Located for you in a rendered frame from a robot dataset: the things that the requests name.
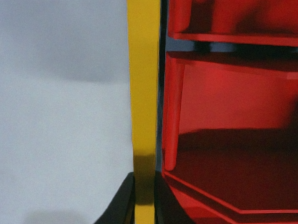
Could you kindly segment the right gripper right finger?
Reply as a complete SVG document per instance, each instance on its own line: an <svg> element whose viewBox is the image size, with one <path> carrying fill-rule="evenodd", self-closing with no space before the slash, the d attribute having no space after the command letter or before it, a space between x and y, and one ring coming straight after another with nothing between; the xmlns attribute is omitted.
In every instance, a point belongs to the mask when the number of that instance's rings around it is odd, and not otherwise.
<svg viewBox="0 0 298 224"><path fill-rule="evenodd" d="M154 180L154 224L196 224L159 171L155 171Z"/></svg>

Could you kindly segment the red open bin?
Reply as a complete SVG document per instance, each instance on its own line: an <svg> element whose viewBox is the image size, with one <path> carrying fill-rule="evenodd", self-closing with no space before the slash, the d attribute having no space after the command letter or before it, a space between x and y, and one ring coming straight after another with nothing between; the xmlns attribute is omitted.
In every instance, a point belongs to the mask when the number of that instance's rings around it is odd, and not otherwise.
<svg viewBox="0 0 298 224"><path fill-rule="evenodd" d="M298 213L240 214L166 175L163 158L162 175L182 208L197 224L298 224Z"/></svg>
<svg viewBox="0 0 298 224"><path fill-rule="evenodd" d="M298 53L166 51L162 157L240 214L298 212Z"/></svg>
<svg viewBox="0 0 298 224"><path fill-rule="evenodd" d="M298 0L169 0L168 36L298 46Z"/></svg>

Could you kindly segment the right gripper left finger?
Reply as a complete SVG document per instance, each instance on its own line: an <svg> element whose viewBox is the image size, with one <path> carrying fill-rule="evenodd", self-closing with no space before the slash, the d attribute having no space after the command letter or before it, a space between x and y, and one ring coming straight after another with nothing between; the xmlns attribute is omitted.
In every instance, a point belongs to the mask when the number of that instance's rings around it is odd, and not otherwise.
<svg viewBox="0 0 298 224"><path fill-rule="evenodd" d="M135 178L129 172L109 205L93 224L135 224Z"/></svg>

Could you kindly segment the yellow bar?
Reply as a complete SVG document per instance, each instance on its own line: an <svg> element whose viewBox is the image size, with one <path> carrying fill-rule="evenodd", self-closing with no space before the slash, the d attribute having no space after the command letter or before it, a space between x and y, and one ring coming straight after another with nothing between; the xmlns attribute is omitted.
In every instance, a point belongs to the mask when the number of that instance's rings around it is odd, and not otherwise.
<svg viewBox="0 0 298 224"><path fill-rule="evenodd" d="M160 0L127 0L136 224L154 224Z"/></svg>

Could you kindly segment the grey metal shelf rack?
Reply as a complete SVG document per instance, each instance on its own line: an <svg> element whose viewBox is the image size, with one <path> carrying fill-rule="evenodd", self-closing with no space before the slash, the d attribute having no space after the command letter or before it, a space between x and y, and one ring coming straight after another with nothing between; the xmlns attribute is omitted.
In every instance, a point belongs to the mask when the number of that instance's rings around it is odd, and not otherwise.
<svg viewBox="0 0 298 224"><path fill-rule="evenodd" d="M162 173L162 128L166 51L187 52L285 52L298 53L298 47L264 44L179 40L168 36L169 0L160 0L158 96L155 171Z"/></svg>

